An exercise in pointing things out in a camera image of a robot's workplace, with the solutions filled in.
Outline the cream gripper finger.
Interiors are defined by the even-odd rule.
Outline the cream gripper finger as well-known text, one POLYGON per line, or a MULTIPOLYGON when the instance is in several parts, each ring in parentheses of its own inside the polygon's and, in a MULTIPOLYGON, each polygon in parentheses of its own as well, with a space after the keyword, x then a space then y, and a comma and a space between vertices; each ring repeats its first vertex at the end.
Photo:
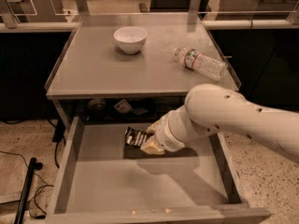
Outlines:
POLYGON ((164 148, 157 142, 154 137, 150 137, 140 149, 149 155, 163 155, 164 148))
POLYGON ((160 121, 157 120, 155 121, 154 123, 152 123, 146 130, 147 133, 151 133, 151 134, 154 134, 155 133, 155 130, 156 130, 156 127, 159 125, 160 121))

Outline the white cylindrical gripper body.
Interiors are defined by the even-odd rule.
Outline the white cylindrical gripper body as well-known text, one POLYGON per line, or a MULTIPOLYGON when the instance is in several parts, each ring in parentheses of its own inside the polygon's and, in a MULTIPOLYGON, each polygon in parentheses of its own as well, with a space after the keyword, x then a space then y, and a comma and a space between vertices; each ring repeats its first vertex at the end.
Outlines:
POLYGON ((155 128, 157 143, 169 152, 177 152, 185 148, 185 142, 181 142, 175 134, 183 134, 183 121, 188 117, 184 109, 172 110, 158 120, 155 128))

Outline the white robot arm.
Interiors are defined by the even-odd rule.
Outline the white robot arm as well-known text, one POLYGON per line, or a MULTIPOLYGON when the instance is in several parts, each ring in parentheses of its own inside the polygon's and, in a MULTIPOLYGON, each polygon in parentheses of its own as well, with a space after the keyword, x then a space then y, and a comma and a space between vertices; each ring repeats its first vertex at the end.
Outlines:
POLYGON ((244 135, 281 156, 299 162, 299 114, 256 105, 237 91, 214 84, 193 87, 184 105, 151 124, 141 145, 147 154, 177 152, 218 132, 244 135))

